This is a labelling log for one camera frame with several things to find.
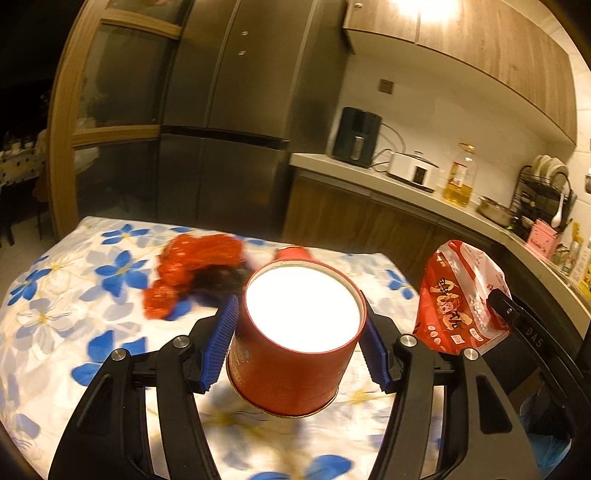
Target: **yellow bottle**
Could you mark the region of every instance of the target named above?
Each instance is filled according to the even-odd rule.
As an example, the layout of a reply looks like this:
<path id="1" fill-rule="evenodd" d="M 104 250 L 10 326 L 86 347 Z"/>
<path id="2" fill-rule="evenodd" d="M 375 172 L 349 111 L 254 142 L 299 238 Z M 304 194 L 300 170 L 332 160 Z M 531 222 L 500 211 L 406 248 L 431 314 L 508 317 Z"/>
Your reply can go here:
<path id="1" fill-rule="evenodd" d="M 454 159 L 443 191 L 443 198 L 461 207 L 468 205 L 478 166 L 475 159 L 474 146 L 467 143 L 458 144 L 460 153 Z"/>

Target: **glass door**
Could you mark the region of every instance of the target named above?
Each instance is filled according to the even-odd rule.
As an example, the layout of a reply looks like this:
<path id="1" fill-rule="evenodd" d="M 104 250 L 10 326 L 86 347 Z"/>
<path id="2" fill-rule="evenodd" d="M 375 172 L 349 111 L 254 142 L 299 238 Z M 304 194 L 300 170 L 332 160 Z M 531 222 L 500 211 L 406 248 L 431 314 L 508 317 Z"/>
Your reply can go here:
<path id="1" fill-rule="evenodd" d="M 62 52 L 48 122 L 58 239 L 87 215 L 155 221 L 165 83 L 192 0 L 87 0 Z"/>

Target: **metal screw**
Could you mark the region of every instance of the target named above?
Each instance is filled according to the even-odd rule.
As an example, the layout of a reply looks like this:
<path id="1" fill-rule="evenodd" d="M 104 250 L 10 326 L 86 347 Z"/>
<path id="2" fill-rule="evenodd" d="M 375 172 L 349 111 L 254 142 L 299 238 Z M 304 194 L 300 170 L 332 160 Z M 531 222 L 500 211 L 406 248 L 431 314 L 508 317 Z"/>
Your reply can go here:
<path id="1" fill-rule="evenodd" d="M 173 345 L 176 348 L 185 348 L 191 340 L 186 335 L 180 335 L 173 340 Z"/>
<path id="2" fill-rule="evenodd" d="M 125 355 L 127 355 L 127 352 L 124 348 L 118 348 L 117 350 L 113 350 L 111 352 L 111 358 L 116 362 L 118 362 L 119 360 L 123 360 L 125 358 Z"/>
<path id="3" fill-rule="evenodd" d="M 464 356 L 468 359 L 468 360 L 476 360 L 479 357 L 479 354 L 476 350 L 474 350 L 473 348 L 466 348 L 464 350 Z"/>
<path id="4" fill-rule="evenodd" d="M 402 335 L 400 337 L 400 343 L 410 348 L 417 344 L 417 339 L 412 335 Z"/>

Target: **white rice cooker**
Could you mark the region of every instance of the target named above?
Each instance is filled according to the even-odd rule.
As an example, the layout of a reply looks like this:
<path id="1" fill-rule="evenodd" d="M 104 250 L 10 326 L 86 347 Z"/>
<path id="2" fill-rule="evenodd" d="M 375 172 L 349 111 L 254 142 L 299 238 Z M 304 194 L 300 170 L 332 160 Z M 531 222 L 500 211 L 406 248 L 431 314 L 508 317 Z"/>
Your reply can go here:
<path id="1" fill-rule="evenodd" d="M 423 157 L 423 153 L 394 153 L 386 172 L 393 179 L 433 193 L 439 180 L 439 167 Z"/>

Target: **refrigerator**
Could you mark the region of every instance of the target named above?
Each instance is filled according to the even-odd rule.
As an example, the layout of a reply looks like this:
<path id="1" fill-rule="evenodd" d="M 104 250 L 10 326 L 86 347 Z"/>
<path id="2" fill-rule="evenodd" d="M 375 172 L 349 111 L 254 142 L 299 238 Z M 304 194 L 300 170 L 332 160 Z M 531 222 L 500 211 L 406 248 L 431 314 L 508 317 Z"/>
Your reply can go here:
<path id="1" fill-rule="evenodd" d="M 195 0 L 165 94 L 158 221 L 279 240 L 292 152 L 324 153 L 346 0 Z"/>

